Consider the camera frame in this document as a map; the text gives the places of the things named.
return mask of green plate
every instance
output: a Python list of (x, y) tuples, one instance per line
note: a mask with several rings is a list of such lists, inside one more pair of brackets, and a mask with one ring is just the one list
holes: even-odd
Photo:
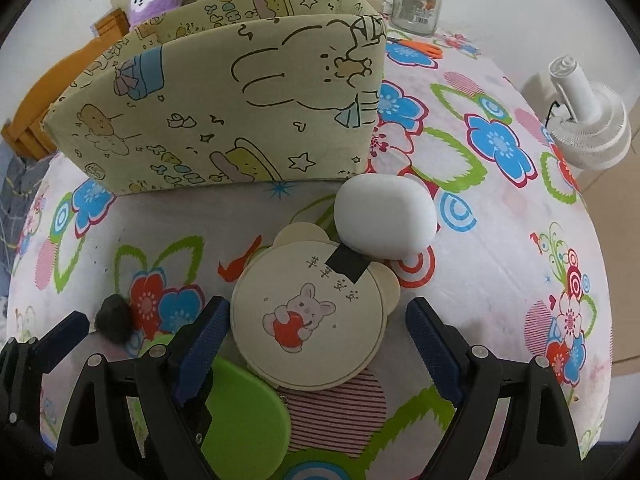
[[(172, 335), (156, 337), (169, 344)], [(286, 406), (267, 383), (216, 357), (213, 387), (206, 406), (212, 417), (202, 453), (221, 480), (266, 480), (279, 468), (289, 447), (291, 421)]]

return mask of yellow cartoon print box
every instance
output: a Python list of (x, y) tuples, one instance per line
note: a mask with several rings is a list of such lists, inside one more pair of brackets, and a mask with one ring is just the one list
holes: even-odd
[(115, 194), (363, 173), (386, 30), (366, 0), (200, 0), (143, 23), (46, 131)]

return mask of cartoon rabbit illustration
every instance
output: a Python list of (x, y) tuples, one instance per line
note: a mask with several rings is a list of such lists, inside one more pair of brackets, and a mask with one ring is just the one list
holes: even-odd
[(265, 331), (276, 339), (284, 351), (292, 354), (302, 351), (303, 343), (318, 328), (322, 318), (335, 312), (333, 303), (318, 301), (315, 296), (315, 286), (305, 283), (298, 296), (262, 318)]

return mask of metal pivot bolt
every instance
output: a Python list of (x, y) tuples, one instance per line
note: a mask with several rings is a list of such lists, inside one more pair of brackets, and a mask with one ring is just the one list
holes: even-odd
[(102, 362), (102, 356), (100, 354), (94, 354), (86, 360), (86, 363), (91, 367), (95, 367), (99, 365), (101, 362)]
[(543, 355), (536, 356), (536, 364), (540, 368), (547, 368), (549, 366), (549, 359), (544, 357)]
[(159, 358), (166, 354), (166, 346), (164, 345), (156, 345), (152, 346), (151, 350), (149, 350), (149, 355), (153, 358)]
[(486, 359), (489, 357), (489, 351), (482, 345), (476, 345), (471, 349), (471, 353), (478, 359)]

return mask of floral tablecloth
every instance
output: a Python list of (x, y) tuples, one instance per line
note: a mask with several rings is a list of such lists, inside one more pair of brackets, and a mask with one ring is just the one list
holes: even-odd
[[(611, 371), (609, 291), (576, 182), (491, 60), (459, 34), (442, 33), (434, 42), (443, 47), (442, 60), (387, 45), (367, 171), (428, 189), (438, 234), (422, 254), (388, 263), (402, 285), (401, 306), (369, 368), (337, 390), (282, 392), (292, 437), (274, 480), (417, 478), (454, 410), (438, 396), (405, 329), (404, 306), (415, 296), (425, 296), (470, 344), (498, 357), (528, 362), (545, 355), (583, 456), (600, 434)], [(136, 334), (126, 348), (93, 334), (45, 377), (47, 441), (56, 442), (88, 355), (133, 356), (157, 332), (191, 322), (211, 296), (229, 298), (252, 254), (290, 222), (316, 222), (335, 237), (339, 187), (274, 182), (116, 198), (57, 156), (15, 259), (8, 336), (42, 336), (74, 309), (93, 319), (114, 293), (130, 300)], [(224, 350), (241, 363), (230, 337)], [(490, 434), (478, 478), (499, 433), (496, 426)]]

